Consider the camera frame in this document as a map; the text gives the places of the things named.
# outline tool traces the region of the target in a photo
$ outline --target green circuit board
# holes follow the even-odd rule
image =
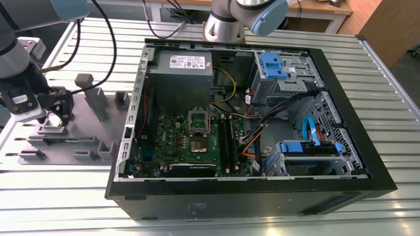
[[[210,117],[209,120],[206,118],[203,120],[201,118],[191,118],[193,127],[205,125],[203,122],[209,124],[206,137],[199,137],[199,140],[205,140],[205,143],[199,143],[194,142],[194,136],[190,136],[187,133],[186,114],[182,116],[159,115],[153,161],[143,163],[142,167],[145,176],[161,177],[158,168],[163,163],[211,164],[215,165],[215,177],[249,176],[247,161],[239,162],[238,170],[231,173],[226,173],[221,170],[217,119],[217,117]],[[233,119],[231,122],[235,136],[239,137],[239,135],[243,134],[242,120]],[[206,148],[206,151],[193,152],[194,148]]]

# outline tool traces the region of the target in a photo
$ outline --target wire bundle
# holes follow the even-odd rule
[[[253,137],[253,139],[250,140],[250,142],[247,143],[245,149],[242,150],[242,156],[250,156],[250,157],[255,157],[255,155],[246,153],[250,145],[258,141],[258,137],[262,133],[262,129],[265,127],[265,125],[267,124],[269,120],[283,110],[286,110],[291,104],[299,100],[303,97],[310,97],[317,95],[318,91],[313,90],[313,91],[307,91],[305,93],[298,93],[294,96],[291,96],[289,99],[286,99],[283,102],[278,103],[277,105],[274,105],[267,112],[262,115],[262,117],[259,118],[258,122],[257,122],[257,126],[255,128],[251,130],[251,132],[242,138],[242,140],[249,139],[250,137]]]

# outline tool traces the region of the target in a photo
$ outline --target blue latch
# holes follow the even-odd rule
[[[335,151],[338,152],[338,154],[341,154],[341,152],[342,152],[342,145],[341,145],[341,143],[335,142],[334,146],[335,146]]]
[[[302,153],[301,143],[299,142],[283,142],[279,144],[279,149],[282,153]]]
[[[279,150],[282,153],[287,152],[287,147],[285,143],[279,143]]]
[[[265,162],[265,165],[263,165],[263,167],[262,167],[262,171],[265,171],[266,166],[269,165],[269,163],[270,163],[271,160],[273,160],[273,154],[269,155],[269,158],[267,158],[267,160],[266,160],[266,162]]]
[[[265,70],[265,78],[286,79],[287,74],[282,70],[282,62],[277,53],[261,53],[261,64]]]

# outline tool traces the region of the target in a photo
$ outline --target black cable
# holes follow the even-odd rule
[[[259,168],[258,168],[257,171],[255,171],[255,169],[253,168],[253,170],[251,170],[251,176],[261,176],[261,173],[262,173],[262,156],[261,156],[261,152],[259,152],[259,148],[261,148],[261,145],[259,145],[259,137],[254,140],[254,143],[253,143],[254,161],[257,162]]]
[[[186,14],[186,11],[181,7],[181,5],[177,3],[177,0],[173,0],[173,2],[175,3],[177,6],[169,0],[166,0],[166,2],[182,13],[182,15],[183,15],[185,19],[189,21],[189,23],[193,24],[191,18]]]
[[[62,97],[66,97],[66,96],[70,96],[70,95],[73,95],[73,94],[75,94],[75,93],[87,91],[87,90],[95,88],[97,86],[99,86],[102,83],[105,83],[106,80],[109,79],[109,76],[110,76],[110,74],[111,74],[111,72],[113,72],[113,68],[114,68],[114,66],[115,66],[115,62],[117,62],[117,40],[115,40],[115,36],[114,36],[114,34],[113,34],[113,29],[111,29],[111,26],[110,26],[110,22],[109,22],[107,16],[106,16],[106,14],[105,14],[102,8],[101,8],[99,5],[97,4],[97,1],[95,1],[95,0],[91,0],[91,3],[94,4],[94,6],[95,6],[95,8],[97,8],[97,10],[98,10],[98,12],[99,12],[99,14],[102,15],[102,18],[103,18],[103,20],[105,20],[105,22],[106,22],[106,26],[107,26],[107,29],[109,29],[110,38],[111,38],[111,44],[113,44],[113,58],[111,58],[110,68],[109,68],[109,71],[107,71],[107,74],[106,74],[105,78],[103,78],[97,84],[94,84],[94,85],[91,85],[91,86],[89,86],[89,87],[86,87],[86,88],[78,89],[78,90],[75,90],[75,91],[71,91],[71,92],[69,92],[69,93],[65,93],[65,94],[57,96],[57,99],[58,99],[58,98],[62,98]]]
[[[79,47],[79,38],[81,38],[81,24],[79,24],[79,20],[77,19],[77,39],[75,39],[75,45],[74,45],[74,50],[73,53],[70,55],[70,58],[66,60],[66,62],[61,65],[62,67],[65,67],[74,59],[74,56],[77,54],[78,51],[78,47]]]
[[[263,129],[265,125],[267,124],[269,120],[275,116],[275,114],[286,110],[297,100],[299,100],[303,97],[315,96],[318,93],[319,93],[318,90],[311,90],[303,93],[298,93],[293,95],[290,98],[287,98],[285,101],[278,103],[275,106],[273,106],[259,118],[257,127],[251,130],[251,132],[247,135],[245,135],[242,140],[254,136]]]
[[[177,26],[175,30],[174,30],[167,36],[158,36],[158,35],[154,33],[154,31],[153,31],[151,24],[150,24],[150,21],[149,21],[149,17],[147,17],[147,15],[146,15],[146,10],[145,10],[145,8],[146,8],[146,7],[145,7],[145,0],[142,0],[142,9],[143,9],[145,21],[146,21],[146,24],[147,24],[147,26],[149,26],[149,29],[150,29],[151,34],[154,35],[154,37],[157,37],[157,38],[159,38],[159,39],[170,38],[170,37],[175,34],[175,32],[179,31],[179,29],[181,29],[181,24],[185,24],[185,22],[182,21],[182,23]]]
[[[231,109],[231,112],[238,114],[234,110],[234,107],[231,106],[231,104],[229,103],[229,101],[225,101],[225,104],[227,104],[229,108]]]
[[[59,70],[73,61],[74,56],[75,56],[77,51],[78,51],[78,47],[79,47],[79,39],[81,39],[81,24],[79,24],[79,20],[77,20],[77,39],[75,39],[74,50],[71,52],[70,58],[67,58],[66,62],[63,62],[63,64],[61,64],[61,65],[55,65],[55,66],[51,66],[49,68],[38,69],[37,74],[42,74],[42,73],[46,73],[49,71]]]
[[[154,35],[154,37],[157,37],[157,38],[159,38],[159,39],[167,39],[167,38],[170,38],[170,37],[175,34],[175,32],[178,32],[178,30],[179,30],[179,27],[177,27],[177,29],[175,29],[167,36],[158,36],[158,35],[154,33],[153,29],[151,29],[151,24],[150,24],[150,21],[149,21],[149,20],[146,20],[146,24],[149,25],[149,29],[150,29],[150,32],[151,32],[151,34]]]

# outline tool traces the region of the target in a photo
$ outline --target motherboard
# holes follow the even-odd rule
[[[202,111],[161,114],[153,150],[139,150],[143,177],[246,177],[249,161],[238,152],[241,118]]]

